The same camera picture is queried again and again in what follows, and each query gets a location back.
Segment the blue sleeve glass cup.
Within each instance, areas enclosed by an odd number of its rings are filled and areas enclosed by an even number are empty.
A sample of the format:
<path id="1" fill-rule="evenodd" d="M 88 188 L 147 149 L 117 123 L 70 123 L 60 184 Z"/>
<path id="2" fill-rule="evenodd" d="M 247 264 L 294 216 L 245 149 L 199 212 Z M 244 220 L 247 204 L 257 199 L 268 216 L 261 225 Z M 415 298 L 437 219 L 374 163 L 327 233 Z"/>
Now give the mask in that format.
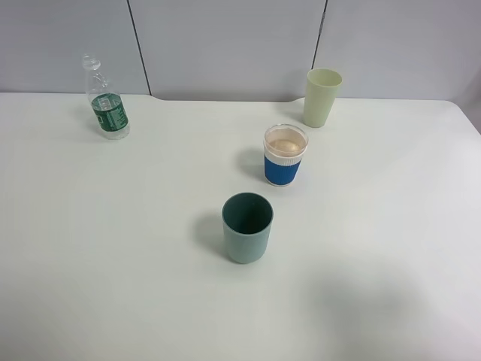
<path id="1" fill-rule="evenodd" d="M 293 182 L 309 138 L 297 126 L 277 124 L 268 128 L 264 135 L 264 170 L 266 180 L 276 187 Z"/>

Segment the clear green label bottle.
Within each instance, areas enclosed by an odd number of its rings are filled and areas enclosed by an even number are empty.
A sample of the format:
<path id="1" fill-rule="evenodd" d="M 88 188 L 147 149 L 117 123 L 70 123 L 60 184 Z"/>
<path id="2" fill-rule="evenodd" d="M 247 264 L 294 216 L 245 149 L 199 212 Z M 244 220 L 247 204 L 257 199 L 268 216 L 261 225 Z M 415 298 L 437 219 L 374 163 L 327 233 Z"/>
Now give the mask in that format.
<path id="1" fill-rule="evenodd" d="M 101 62 L 92 54 L 82 58 L 89 104 L 105 138 L 120 140 L 130 132 L 127 113 L 120 94 L 102 73 Z"/>

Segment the teal plastic cup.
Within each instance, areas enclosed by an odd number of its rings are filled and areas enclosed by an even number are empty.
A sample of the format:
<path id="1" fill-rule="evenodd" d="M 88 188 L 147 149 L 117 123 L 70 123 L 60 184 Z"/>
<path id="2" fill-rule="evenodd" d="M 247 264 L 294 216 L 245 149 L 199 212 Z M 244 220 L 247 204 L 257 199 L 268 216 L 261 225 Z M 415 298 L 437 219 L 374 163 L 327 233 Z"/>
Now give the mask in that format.
<path id="1" fill-rule="evenodd" d="M 271 203 L 257 193 L 238 193 L 225 202 L 221 215 L 228 256 L 240 264 L 259 260 L 274 219 Z"/>

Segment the pale green tall cup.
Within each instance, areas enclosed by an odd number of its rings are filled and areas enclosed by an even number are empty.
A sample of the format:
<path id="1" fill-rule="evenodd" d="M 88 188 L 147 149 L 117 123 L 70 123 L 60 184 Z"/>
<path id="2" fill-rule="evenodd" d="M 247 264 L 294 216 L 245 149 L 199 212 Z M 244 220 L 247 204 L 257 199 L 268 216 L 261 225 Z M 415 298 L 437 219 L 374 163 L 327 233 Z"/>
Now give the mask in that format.
<path id="1" fill-rule="evenodd" d="M 328 68 L 315 68 L 307 73 L 303 115 L 306 126 L 325 125 L 342 82 L 341 75 Z"/>

